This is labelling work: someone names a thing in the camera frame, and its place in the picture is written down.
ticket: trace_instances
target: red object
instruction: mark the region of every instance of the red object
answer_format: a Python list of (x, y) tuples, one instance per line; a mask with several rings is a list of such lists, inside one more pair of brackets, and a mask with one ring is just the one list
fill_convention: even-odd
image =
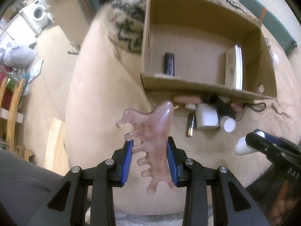
[[(6, 65), (2, 65), (0, 67), (4, 68), (7, 72), (12, 71), (12, 68), (8, 67)], [(0, 72), (0, 84), (3, 82), (5, 76), (6, 75), (3, 72)], [(1, 103), (1, 107), (6, 109), (6, 110), (9, 110), (9, 106), (11, 105), (12, 97), (13, 97), (13, 93), (11, 92), (11, 90), (6, 88), (5, 92), (4, 92), (3, 100), (2, 100), (2, 103)]]

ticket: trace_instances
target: beige fabric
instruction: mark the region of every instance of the beige fabric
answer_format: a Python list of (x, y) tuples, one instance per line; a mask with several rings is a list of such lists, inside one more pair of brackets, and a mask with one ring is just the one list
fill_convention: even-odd
[[(116, 48), (108, 39), (106, 13), (108, 8), (92, 23), (71, 83), (66, 109), (71, 166), (94, 167), (123, 146), (123, 135), (129, 129), (117, 129), (115, 123), (126, 108), (151, 110), (139, 76), (141, 57)], [(280, 59), (275, 69), (278, 99), (267, 101), (267, 109), (262, 113), (247, 109), (232, 133), (195, 130), (193, 137), (187, 138), (188, 112), (181, 108), (175, 111), (170, 131), (177, 147), (184, 149), (189, 157), (207, 167), (227, 166), (244, 186), (262, 175), (270, 163), (260, 153), (235, 155), (234, 146), (239, 138), (256, 128), (295, 143), (301, 138), (300, 87), (282, 48), (265, 28), (263, 31)], [(136, 163), (142, 156), (143, 153), (133, 155), (128, 182), (122, 189), (113, 190), (115, 212), (147, 215), (183, 211), (185, 188), (171, 191), (165, 183), (160, 183), (155, 195), (146, 194), (150, 178), (141, 176), (145, 167)]]

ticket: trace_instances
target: white container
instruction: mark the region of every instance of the white container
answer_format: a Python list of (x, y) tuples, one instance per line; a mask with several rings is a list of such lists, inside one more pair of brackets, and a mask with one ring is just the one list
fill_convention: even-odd
[(212, 105), (199, 104), (195, 109), (197, 129), (207, 130), (219, 127), (216, 109)]
[(20, 11), (20, 15), (34, 31), (40, 35), (43, 28), (48, 25), (48, 13), (41, 0), (35, 0)]
[[(259, 131), (256, 134), (263, 137), (263, 138), (265, 137), (264, 132)], [(246, 144), (246, 137), (242, 137), (238, 140), (238, 142), (237, 142), (237, 144), (234, 148), (234, 152), (237, 155), (248, 155), (248, 154), (258, 152), (258, 150), (248, 146)]]
[(233, 120), (229, 116), (224, 116), (223, 118), (220, 119), (219, 126), (227, 133), (230, 133), (235, 129), (235, 120)]
[(188, 110), (194, 111), (196, 108), (196, 105), (185, 104), (185, 108)]

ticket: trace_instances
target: open cardboard box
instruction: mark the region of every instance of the open cardboard box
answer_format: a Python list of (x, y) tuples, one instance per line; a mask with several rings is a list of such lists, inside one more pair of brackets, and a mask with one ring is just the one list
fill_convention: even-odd
[[(141, 73), (145, 90), (276, 98), (273, 62), (260, 22), (230, 7), (209, 0), (147, 0)], [(235, 44), (242, 48), (243, 90), (224, 86), (225, 53)], [(164, 75), (166, 52), (175, 54), (175, 77)], [(264, 92), (258, 93), (262, 85)]]

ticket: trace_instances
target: white cylinder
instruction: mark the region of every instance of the white cylinder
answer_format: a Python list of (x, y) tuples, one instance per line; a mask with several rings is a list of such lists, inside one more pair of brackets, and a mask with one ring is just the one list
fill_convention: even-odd
[(222, 100), (225, 104), (231, 101), (231, 99), (229, 99), (228, 97), (223, 97), (223, 96), (219, 96), (219, 99)]
[(219, 127), (216, 109), (212, 105), (199, 104), (195, 109), (197, 129), (207, 130)]
[(233, 120), (229, 116), (224, 116), (219, 121), (219, 126), (221, 127), (221, 129), (224, 129), (227, 133), (232, 132), (235, 129), (235, 125), (235, 120)]
[[(259, 131), (256, 134), (263, 138), (265, 137), (264, 132)], [(258, 150), (248, 146), (246, 144), (246, 137), (242, 137), (238, 140), (237, 145), (234, 148), (234, 152), (237, 155), (248, 155), (248, 154), (258, 152)]]
[(192, 104), (185, 104), (185, 108), (191, 111), (194, 111), (196, 106)]

